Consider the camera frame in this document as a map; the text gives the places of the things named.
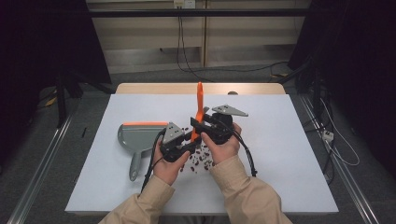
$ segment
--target gray plastic tool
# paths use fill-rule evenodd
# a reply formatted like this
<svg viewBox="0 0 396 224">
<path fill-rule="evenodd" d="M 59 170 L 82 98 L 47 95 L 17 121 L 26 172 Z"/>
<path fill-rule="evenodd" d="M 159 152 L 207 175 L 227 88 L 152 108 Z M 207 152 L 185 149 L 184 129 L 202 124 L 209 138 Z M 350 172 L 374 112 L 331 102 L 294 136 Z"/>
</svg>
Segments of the gray plastic tool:
<svg viewBox="0 0 396 224">
<path fill-rule="evenodd" d="M 140 169 L 142 152 L 152 149 L 158 132 L 166 127 L 157 123 L 125 123 L 119 127 L 118 138 L 120 144 L 133 156 L 129 169 L 129 178 L 135 181 Z"/>
</svg>

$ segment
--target orange handle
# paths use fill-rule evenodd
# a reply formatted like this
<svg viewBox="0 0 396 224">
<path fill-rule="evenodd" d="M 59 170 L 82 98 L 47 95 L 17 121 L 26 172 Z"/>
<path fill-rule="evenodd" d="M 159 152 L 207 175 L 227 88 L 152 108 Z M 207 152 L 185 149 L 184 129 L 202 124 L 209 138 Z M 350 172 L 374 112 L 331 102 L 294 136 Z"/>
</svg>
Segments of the orange handle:
<svg viewBox="0 0 396 224">
<path fill-rule="evenodd" d="M 198 111 L 197 114 L 195 115 L 195 119 L 201 123 L 204 120 L 204 88 L 202 86 L 202 82 L 198 82 L 197 101 L 198 101 Z M 195 128 L 194 128 L 191 134 L 191 141 L 193 142 L 197 137 L 198 137 L 198 133 L 195 132 Z"/>
</svg>

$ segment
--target metal rail on floor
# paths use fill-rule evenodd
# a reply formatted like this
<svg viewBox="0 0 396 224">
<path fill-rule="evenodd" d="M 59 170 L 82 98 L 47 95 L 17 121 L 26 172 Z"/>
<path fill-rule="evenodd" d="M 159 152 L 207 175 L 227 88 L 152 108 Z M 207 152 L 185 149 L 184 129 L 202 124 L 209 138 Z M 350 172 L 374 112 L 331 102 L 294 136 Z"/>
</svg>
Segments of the metal rail on floor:
<svg viewBox="0 0 396 224">
<path fill-rule="evenodd" d="M 64 139 L 64 135 L 67 132 L 70 122 L 77 111 L 78 104 L 79 101 L 76 103 L 76 105 L 72 106 L 68 117 L 64 121 L 64 124 L 56 130 L 55 135 L 52 137 L 52 140 L 49 144 L 49 147 L 47 148 L 46 153 L 44 154 L 43 159 L 41 159 L 40 164 L 35 170 L 35 174 L 33 175 L 32 179 L 29 182 L 29 185 L 27 186 L 26 190 L 18 201 L 17 206 L 12 212 L 7 224 L 22 224 L 25 221 L 29 210 L 32 207 L 32 204 L 35 201 L 35 197 L 40 191 L 41 185 L 45 177 L 47 176 L 52 161 L 55 158 L 56 153 L 58 152 L 58 148 L 61 145 L 62 140 Z"/>
<path fill-rule="evenodd" d="M 319 123 L 315 119 L 315 115 L 312 111 L 313 105 L 306 96 L 300 95 L 300 99 L 303 102 L 303 106 L 306 110 L 306 113 L 308 114 L 309 118 L 312 119 L 312 122 L 315 126 L 316 129 L 320 127 Z M 320 131 L 318 131 L 319 138 L 321 140 L 321 134 Z M 323 141 L 326 147 L 326 150 L 328 153 L 331 151 L 331 146 L 327 141 Z M 333 149 L 336 153 L 339 153 L 336 147 L 333 147 Z M 349 192 L 354 204 L 358 208 L 361 217 L 363 218 L 364 222 L 367 224 L 375 224 L 379 223 L 378 218 L 375 216 L 375 212 L 370 205 L 369 201 L 367 198 L 364 196 L 364 193 L 361 191 L 361 188 L 359 187 L 358 183 L 356 182 L 355 178 L 353 177 L 352 173 L 349 172 L 349 169 L 347 168 L 347 165 L 344 164 L 343 162 L 339 161 L 338 158 L 332 153 L 332 162 L 334 164 L 335 169 L 337 170 L 338 174 L 341 176 L 341 179 L 344 182 L 344 185 L 346 186 L 347 191 Z"/>
</svg>

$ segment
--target long sleeve shirt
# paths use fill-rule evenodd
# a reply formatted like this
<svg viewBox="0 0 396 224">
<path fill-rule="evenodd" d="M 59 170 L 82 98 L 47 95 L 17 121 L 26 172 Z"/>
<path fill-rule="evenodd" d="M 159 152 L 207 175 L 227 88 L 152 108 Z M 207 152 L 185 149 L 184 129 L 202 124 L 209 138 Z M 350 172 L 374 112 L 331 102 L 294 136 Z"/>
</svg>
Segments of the long sleeve shirt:
<svg viewBox="0 0 396 224">
<path fill-rule="evenodd" d="M 291 223 L 281 211 L 275 190 L 256 177 L 249 177 L 238 156 L 210 170 L 224 196 L 231 223 Z M 141 194 L 134 194 L 100 223 L 157 223 L 174 189 L 152 176 Z"/>
</svg>

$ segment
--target white board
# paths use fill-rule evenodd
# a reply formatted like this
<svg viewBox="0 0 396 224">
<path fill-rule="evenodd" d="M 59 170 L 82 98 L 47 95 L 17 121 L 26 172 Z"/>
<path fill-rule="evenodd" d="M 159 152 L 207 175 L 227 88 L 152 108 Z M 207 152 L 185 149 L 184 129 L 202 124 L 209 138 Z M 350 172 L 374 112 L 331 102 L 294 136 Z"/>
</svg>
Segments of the white board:
<svg viewBox="0 0 396 224">
<path fill-rule="evenodd" d="M 326 214 L 338 212 L 318 161 L 305 136 L 288 95 L 205 95 L 204 105 L 231 105 L 248 113 L 233 117 L 242 127 L 258 171 L 282 199 L 285 213 Z M 108 212 L 141 190 L 149 155 L 143 157 L 135 182 L 129 180 L 130 155 L 118 142 L 117 131 L 125 121 L 172 121 L 190 127 L 195 117 L 196 95 L 115 94 L 95 136 L 66 212 Z M 241 147 L 239 157 L 250 175 L 248 159 Z M 186 163 L 173 185 L 174 196 L 164 214 L 225 215 L 223 196 L 204 166 L 195 172 Z"/>
</svg>

